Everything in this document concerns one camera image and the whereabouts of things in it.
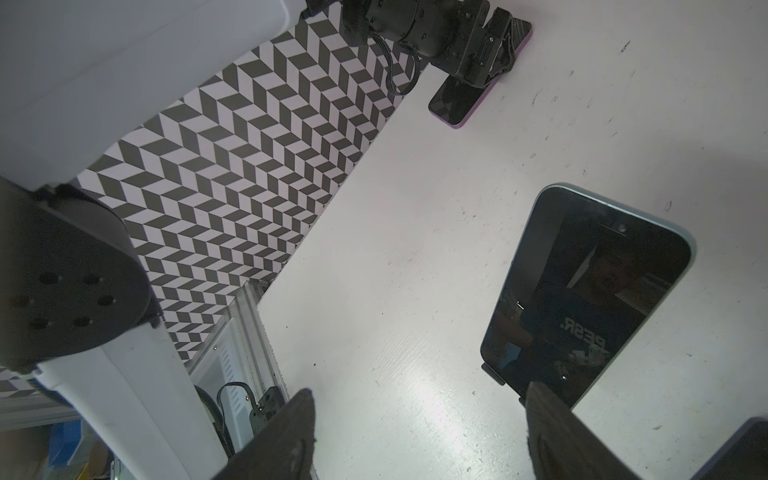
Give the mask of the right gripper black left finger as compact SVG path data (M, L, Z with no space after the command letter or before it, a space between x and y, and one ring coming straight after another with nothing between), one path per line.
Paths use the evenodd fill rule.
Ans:
M301 389L214 479L312 479L315 422L312 391Z

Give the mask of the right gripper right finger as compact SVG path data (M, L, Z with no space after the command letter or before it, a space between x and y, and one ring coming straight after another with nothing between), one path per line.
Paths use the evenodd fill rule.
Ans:
M635 479L545 384L532 382L525 399L528 449L537 479Z

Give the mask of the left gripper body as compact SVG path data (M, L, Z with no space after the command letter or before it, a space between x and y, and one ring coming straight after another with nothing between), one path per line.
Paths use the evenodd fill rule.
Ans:
M340 33L351 46L390 40L464 84L485 87L515 63L515 21L486 0L345 0Z

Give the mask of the phone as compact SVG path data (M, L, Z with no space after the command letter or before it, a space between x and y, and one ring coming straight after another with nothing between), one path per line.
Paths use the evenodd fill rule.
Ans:
M533 33L531 22L513 18L508 36L512 62L515 62ZM459 80L448 77L428 104L429 112L451 128L458 129L466 124L480 103L486 98L500 76L495 77L483 89L470 87Z
M695 480L767 480L767 419L747 420L693 476Z
M681 227L574 185L545 187L497 297L483 363L521 401L541 382L574 406L694 255Z

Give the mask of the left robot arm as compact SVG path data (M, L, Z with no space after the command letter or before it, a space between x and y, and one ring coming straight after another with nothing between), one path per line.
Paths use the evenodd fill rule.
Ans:
M1 426L61 402L138 479L232 448L185 363L439 73L514 57L485 1L5 1Z

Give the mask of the front middle grey stand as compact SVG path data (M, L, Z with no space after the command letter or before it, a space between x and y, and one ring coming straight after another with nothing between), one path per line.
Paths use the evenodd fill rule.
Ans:
M481 365L481 369L500 386L504 386L506 384L505 380L499 374L497 374L496 371L487 363L483 363Z

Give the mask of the aluminium mounting rail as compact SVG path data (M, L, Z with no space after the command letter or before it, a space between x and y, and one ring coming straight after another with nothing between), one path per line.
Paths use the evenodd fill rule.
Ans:
M188 366L214 427L234 454L287 403L277 360L258 313L263 281L240 288Z

